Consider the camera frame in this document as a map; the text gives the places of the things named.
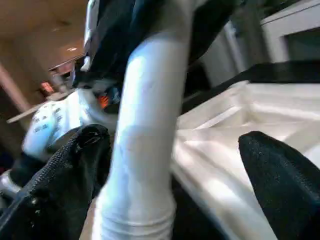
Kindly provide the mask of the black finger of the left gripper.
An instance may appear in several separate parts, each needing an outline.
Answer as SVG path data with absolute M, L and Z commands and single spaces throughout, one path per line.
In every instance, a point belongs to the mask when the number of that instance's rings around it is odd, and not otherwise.
M 237 0 L 205 0 L 196 7 L 189 45 L 189 65 L 208 50 L 238 6 Z

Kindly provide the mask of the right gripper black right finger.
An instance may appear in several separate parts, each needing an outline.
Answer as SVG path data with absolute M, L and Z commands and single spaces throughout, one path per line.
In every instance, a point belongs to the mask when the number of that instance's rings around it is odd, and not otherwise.
M 260 131 L 238 138 L 255 197 L 279 240 L 320 238 L 320 170 L 295 148 Z

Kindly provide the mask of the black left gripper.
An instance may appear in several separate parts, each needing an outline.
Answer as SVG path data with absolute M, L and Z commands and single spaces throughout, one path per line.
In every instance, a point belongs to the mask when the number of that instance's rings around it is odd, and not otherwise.
M 99 2 L 97 28 L 89 42 L 89 73 L 76 72 L 73 77 L 80 104 L 105 113 L 119 112 L 129 56 L 159 14 L 159 0 Z

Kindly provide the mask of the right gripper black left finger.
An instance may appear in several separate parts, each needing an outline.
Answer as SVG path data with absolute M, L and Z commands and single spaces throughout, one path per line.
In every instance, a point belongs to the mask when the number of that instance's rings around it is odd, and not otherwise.
M 108 129 L 80 128 L 47 162 L 25 153 L 9 171 L 20 187 L 0 216 L 3 240 L 77 240 L 111 163 Z

